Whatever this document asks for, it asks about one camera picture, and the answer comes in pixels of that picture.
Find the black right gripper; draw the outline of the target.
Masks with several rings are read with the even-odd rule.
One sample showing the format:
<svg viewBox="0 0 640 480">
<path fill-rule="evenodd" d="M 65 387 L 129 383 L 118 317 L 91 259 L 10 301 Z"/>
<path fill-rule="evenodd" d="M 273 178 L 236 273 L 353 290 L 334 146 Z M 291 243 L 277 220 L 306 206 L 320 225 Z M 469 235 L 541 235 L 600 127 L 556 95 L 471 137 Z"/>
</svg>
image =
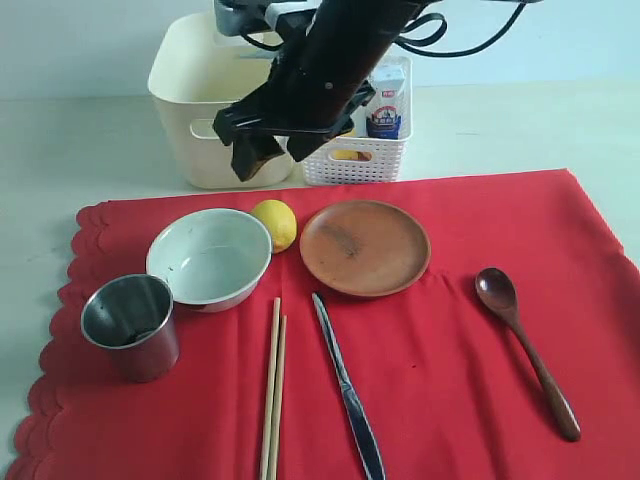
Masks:
<svg viewBox="0 0 640 480">
<path fill-rule="evenodd" d="M 278 34 L 266 81 L 216 114 L 213 129 L 233 147 L 231 167 L 251 180 L 255 154 L 283 149 L 301 162 L 354 129 L 354 112 L 375 94 L 367 78 L 427 7 L 425 1 L 320 1 L 312 22 Z"/>
</svg>

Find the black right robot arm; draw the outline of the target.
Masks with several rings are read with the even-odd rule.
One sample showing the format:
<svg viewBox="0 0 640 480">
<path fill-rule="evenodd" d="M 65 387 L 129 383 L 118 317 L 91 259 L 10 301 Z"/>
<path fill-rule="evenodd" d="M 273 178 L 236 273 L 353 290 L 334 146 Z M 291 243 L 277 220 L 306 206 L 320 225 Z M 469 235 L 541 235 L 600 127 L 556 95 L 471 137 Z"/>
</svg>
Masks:
<svg viewBox="0 0 640 480">
<path fill-rule="evenodd" d="M 231 168 L 246 182 L 270 160 L 309 157 L 354 126 L 357 108 L 374 96 L 367 78 L 392 45 L 434 57 L 447 30 L 427 1 L 216 1 L 216 27 L 262 48 L 254 35 L 281 39 L 266 81 L 220 110 L 213 129 L 231 147 Z"/>
</svg>

